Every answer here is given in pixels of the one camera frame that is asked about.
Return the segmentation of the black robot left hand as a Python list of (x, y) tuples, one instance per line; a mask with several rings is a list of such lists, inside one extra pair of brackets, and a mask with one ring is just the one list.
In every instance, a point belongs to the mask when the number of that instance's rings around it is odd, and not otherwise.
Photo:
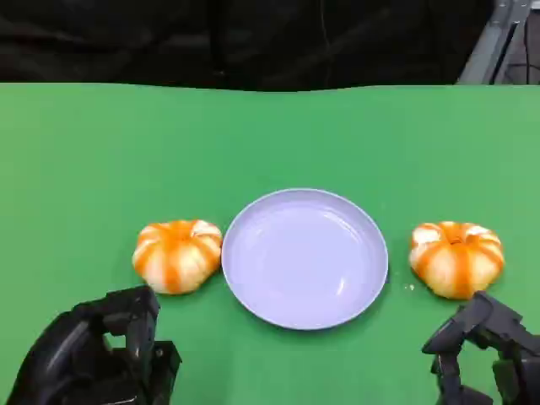
[(26, 354), (9, 404), (167, 404), (181, 356), (155, 340), (148, 286), (109, 292), (57, 316)]

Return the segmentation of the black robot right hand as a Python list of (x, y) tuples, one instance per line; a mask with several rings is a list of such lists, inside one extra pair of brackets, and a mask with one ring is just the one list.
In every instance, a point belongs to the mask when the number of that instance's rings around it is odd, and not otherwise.
[(468, 341), (499, 359), (492, 370), (502, 403), (539, 403), (539, 336), (522, 324), (522, 316), (507, 305), (478, 291), (428, 339), (424, 354), (434, 356), (430, 372), (439, 389), (439, 404), (492, 404), (494, 400), (462, 384), (458, 356)]

